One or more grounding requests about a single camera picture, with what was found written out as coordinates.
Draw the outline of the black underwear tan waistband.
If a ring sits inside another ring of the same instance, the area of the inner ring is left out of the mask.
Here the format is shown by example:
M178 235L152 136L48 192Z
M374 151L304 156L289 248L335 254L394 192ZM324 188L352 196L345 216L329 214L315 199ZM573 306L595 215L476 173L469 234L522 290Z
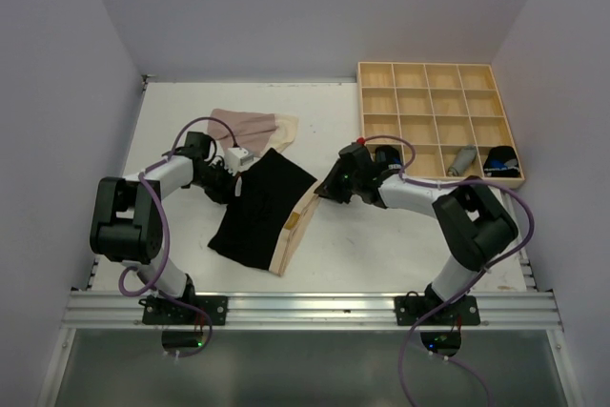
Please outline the black underwear tan waistband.
M243 266L282 276L311 222L319 181L274 149L236 184L208 247Z

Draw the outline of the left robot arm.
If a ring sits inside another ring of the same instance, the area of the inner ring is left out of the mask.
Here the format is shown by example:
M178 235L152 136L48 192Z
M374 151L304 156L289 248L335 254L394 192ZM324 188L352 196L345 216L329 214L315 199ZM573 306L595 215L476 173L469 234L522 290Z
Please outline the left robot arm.
M198 301L190 276L170 261L171 234L162 201L192 186L211 201L225 204L235 182L217 145L203 132L188 132L183 146L144 171L99 181L90 231L95 254L124 267L119 292L128 297L156 293L166 298L165 313L176 323L192 321Z

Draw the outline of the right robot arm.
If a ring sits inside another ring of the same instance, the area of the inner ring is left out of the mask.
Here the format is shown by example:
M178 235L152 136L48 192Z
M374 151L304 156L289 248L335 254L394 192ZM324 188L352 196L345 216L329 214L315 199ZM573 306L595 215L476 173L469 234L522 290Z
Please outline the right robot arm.
M381 209L398 209L435 219L450 257L426 287L420 308L435 323L458 313L455 294L517 238L518 228L490 188L475 177L456 186L399 177L402 162L397 149L382 146L369 153L354 142L338 159L315 193L337 203L354 195Z

